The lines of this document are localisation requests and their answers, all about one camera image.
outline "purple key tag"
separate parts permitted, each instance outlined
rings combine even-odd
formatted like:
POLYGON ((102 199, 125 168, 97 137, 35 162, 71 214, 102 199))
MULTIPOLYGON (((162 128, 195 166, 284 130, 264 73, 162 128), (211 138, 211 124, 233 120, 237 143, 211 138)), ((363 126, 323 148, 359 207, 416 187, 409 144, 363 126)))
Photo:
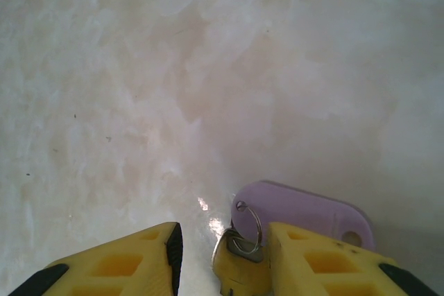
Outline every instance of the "purple key tag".
POLYGON ((257 221, 262 225, 262 245, 268 224, 282 222, 329 236, 367 250, 375 250, 370 221, 356 207, 344 202, 269 181, 244 186, 234 197, 233 227, 250 241, 257 239, 257 221), (244 202, 250 210, 239 209, 244 202))

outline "black rubber tip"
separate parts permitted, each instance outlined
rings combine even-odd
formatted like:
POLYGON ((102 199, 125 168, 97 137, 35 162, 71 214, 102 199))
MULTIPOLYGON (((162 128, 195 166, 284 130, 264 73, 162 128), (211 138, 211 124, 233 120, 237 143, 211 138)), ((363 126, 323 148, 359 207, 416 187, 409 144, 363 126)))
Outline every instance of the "black rubber tip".
POLYGON ((43 296, 68 269, 68 265, 59 263, 44 270, 39 270, 9 294, 9 296, 43 296))
POLYGON ((438 296, 432 289, 426 286, 421 280, 411 274, 408 270, 381 263, 379 265, 382 272, 395 282, 408 296, 438 296))
POLYGON ((176 223, 168 241, 166 242, 166 256, 168 264, 171 266, 173 274, 171 276, 171 285, 173 287, 173 295, 178 296, 180 283, 180 270, 182 268, 183 258, 183 239, 182 228, 180 223, 176 223))

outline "metal split ring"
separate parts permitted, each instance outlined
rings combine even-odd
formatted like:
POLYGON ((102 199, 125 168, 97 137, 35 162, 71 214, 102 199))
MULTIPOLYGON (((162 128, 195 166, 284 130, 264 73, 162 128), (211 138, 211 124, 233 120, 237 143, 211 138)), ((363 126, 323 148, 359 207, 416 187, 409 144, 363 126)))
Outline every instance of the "metal split ring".
POLYGON ((247 251, 247 250, 243 249, 242 246, 240 246, 240 244, 238 244, 238 242, 237 242, 237 239, 239 239, 240 241, 243 241, 244 239, 242 237, 235 236, 235 237, 233 237, 234 246, 236 246, 237 249, 239 251, 243 252, 244 254, 247 254, 247 255, 253 254, 256 251, 258 251, 258 249, 260 249, 261 243, 262 243, 262 224, 261 224, 261 220, 259 219, 259 216, 257 216, 256 212, 252 208, 250 208, 244 201, 239 201, 236 204, 236 209, 238 211, 245 211, 245 209, 247 209, 251 213, 253 218, 255 218, 256 228, 257 228, 257 240, 256 240, 256 244, 255 244, 254 248, 252 250, 250 250, 250 251, 247 251))

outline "brass key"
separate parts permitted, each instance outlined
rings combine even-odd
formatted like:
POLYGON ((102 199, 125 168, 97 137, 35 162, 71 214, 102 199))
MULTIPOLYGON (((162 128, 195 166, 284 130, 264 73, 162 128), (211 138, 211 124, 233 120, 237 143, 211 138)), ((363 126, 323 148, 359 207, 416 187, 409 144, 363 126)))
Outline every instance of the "brass key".
POLYGON ((268 252, 226 229, 213 253, 213 271, 223 296, 260 296, 271 291, 268 252))

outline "white marble floor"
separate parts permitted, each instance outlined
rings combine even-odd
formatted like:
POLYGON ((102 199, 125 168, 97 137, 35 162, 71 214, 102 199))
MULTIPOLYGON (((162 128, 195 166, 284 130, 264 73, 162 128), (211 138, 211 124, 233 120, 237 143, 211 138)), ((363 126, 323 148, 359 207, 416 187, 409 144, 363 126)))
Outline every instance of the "white marble floor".
POLYGON ((444 293, 443 92, 444 0, 0 0, 0 294, 177 220, 180 294, 218 295, 264 178, 361 207, 444 293))

